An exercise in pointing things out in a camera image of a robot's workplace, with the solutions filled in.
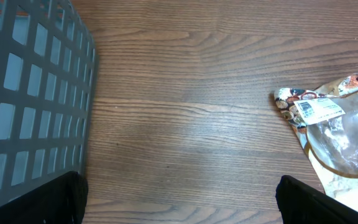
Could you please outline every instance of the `crumpled wrapper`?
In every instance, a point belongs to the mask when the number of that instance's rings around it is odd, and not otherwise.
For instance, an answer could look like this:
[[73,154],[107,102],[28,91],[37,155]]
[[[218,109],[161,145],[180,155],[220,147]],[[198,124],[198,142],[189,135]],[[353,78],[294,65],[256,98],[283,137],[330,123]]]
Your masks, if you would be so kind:
[[358,73],[315,90],[275,92],[326,195],[358,211]]

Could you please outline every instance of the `laundry basket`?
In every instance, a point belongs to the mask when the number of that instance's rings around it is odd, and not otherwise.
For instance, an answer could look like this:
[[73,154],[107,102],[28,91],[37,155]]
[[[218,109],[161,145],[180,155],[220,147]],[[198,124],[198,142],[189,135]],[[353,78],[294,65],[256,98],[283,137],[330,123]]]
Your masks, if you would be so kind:
[[98,56],[68,0],[0,0],[0,206],[85,169]]

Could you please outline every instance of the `black object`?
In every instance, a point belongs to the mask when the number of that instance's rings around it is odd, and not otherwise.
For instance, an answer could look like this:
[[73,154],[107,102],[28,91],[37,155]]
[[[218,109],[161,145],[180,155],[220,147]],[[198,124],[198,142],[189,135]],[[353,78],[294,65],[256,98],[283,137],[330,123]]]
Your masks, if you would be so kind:
[[82,222],[88,183],[70,171],[0,207],[0,223],[59,224]]
[[276,189],[284,224],[358,224],[358,212],[284,175]]

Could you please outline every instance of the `lattice grid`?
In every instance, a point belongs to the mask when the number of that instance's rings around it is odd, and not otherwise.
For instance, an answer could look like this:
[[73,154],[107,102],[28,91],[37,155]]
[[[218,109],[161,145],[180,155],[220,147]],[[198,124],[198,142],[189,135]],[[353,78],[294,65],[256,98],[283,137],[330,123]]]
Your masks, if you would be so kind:
[[97,64],[69,0],[0,0],[0,206],[84,171]]

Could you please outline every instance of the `wooden surface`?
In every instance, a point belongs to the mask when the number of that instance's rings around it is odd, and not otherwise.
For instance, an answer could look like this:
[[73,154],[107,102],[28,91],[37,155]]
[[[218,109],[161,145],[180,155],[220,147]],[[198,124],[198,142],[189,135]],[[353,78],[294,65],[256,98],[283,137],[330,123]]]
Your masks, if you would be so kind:
[[358,72],[358,0],[73,0],[99,78],[85,223],[281,223],[323,190],[272,93]]

